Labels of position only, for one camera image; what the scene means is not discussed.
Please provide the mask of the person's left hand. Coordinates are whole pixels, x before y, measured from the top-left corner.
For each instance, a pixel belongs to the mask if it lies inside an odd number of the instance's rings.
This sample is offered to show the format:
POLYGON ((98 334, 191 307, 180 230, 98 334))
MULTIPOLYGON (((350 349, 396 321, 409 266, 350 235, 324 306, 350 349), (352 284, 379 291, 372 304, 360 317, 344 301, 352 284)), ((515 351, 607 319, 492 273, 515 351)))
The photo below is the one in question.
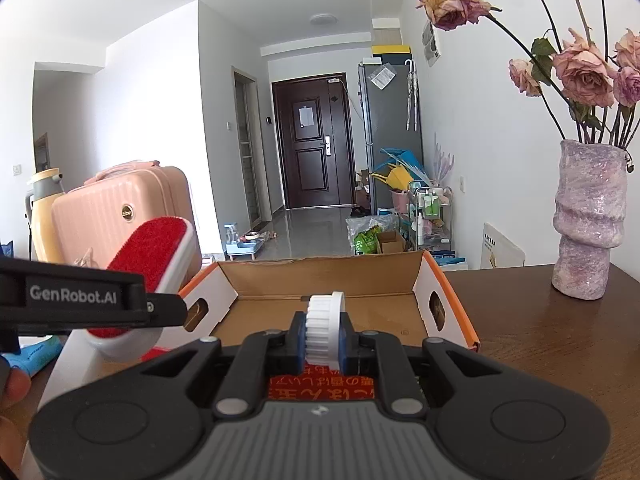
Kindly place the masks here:
POLYGON ((1 393, 1 459, 12 474, 20 472, 25 440, 14 422, 6 418, 4 413, 24 399, 31 384, 27 374, 19 368, 11 368, 1 393))

